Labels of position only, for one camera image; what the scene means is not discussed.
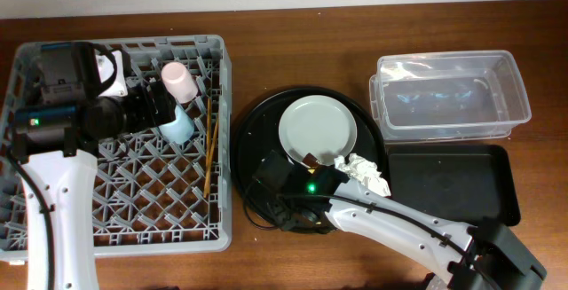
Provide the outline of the blue cup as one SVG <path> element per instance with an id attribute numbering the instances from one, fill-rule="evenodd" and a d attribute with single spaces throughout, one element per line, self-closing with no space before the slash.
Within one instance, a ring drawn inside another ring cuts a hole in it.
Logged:
<path id="1" fill-rule="evenodd" d="M 192 137 L 194 124 L 182 106 L 177 105 L 174 113 L 175 120 L 159 126 L 158 130 L 170 143 L 182 145 Z"/>

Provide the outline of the pink cup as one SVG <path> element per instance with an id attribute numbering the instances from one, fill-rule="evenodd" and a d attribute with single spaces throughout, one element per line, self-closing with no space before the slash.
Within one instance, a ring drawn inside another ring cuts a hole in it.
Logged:
<path id="1" fill-rule="evenodd" d="M 167 63 L 161 72 L 167 91 L 181 104 L 192 101 L 199 92 L 196 81 L 180 62 Z"/>

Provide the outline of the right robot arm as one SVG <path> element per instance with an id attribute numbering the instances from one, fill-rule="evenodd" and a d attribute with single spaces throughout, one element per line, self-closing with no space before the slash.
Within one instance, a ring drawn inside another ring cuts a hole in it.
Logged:
<path id="1" fill-rule="evenodd" d="M 376 241 L 433 272 L 433 287 L 539 289 L 540 261 L 506 225 L 478 225 L 429 216 L 373 192 L 333 167 L 271 171 L 259 177 L 286 210 L 323 216 L 337 230 Z"/>

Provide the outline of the grey plate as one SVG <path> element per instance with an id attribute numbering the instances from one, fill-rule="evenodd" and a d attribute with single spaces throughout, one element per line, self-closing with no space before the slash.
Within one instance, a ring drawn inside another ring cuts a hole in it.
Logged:
<path id="1" fill-rule="evenodd" d="M 353 113 L 338 99 L 324 95 L 299 98 L 282 113 L 279 140 L 293 161 L 311 154 L 323 165 L 345 157 L 354 148 L 358 127 Z"/>

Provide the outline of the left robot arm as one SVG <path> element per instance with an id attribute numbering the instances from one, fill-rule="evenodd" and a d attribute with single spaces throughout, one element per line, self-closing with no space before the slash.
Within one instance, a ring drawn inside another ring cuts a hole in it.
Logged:
<path id="1" fill-rule="evenodd" d="M 130 55 L 90 42 L 44 44 L 36 94 L 15 112 L 6 157 L 21 177 L 29 289 L 96 289 L 92 194 L 99 143 L 174 121 L 161 82 L 128 86 Z"/>

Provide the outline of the brown snack wrapper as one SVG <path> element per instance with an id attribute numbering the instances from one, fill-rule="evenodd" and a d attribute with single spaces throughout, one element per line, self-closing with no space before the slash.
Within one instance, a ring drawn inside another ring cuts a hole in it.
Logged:
<path id="1" fill-rule="evenodd" d="M 307 153 L 301 163 L 308 169 L 316 169 L 320 166 L 320 161 L 311 153 Z"/>

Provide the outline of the wooden chopstick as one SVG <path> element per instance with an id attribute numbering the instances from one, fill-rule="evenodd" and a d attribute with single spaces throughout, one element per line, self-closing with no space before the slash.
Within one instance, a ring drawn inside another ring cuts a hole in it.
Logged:
<path id="1" fill-rule="evenodd" d="M 217 146 L 217 136 L 218 136 L 218 130 L 219 130 L 219 123 L 220 123 L 219 116 L 217 116 L 215 128 L 214 128 L 214 131 L 213 131 L 213 136 L 211 138 L 211 145 L 210 145 L 209 155 L 208 155 L 208 160 L 207 160 L 207 166 L 208 166 L 207 171 L 210 171 L 212 169 L 214 152 L 215 152 L 216 146 Z"/>
<path id="2" fill-rule="evenodd" d="M 207 198 L 209 196 L 209 181 L 210 181 L 210 161 L 209 161 L 209 154 L 211 148 L 211 126 L 212 126 L 212 115 L 211 115 L 211 108 L 212 108 L 212 100 L 208 98 L 207 103 L 207 133 L 206 133 L 206 155 L 205 155 L 205 166 L 206 166 L 206 175 L 205 175 L 205 183 L 204 183 L 204 191 L 203 196 Z"/>

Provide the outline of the white tissue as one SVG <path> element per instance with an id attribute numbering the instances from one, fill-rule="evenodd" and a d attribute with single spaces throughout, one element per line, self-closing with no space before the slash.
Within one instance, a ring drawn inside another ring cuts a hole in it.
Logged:
<path id="1" fill-rule="evenodd" d="M 378 166 L 374 162 L 356 153 L 350 153 L 347 161 L 342 155 L 335 157 L 334 167 L 349 178 L 358 180 L 370 192 L 382 197 L 391 196 L 389 184 L 382 177 L 382 172 L 378 170 Z"/>

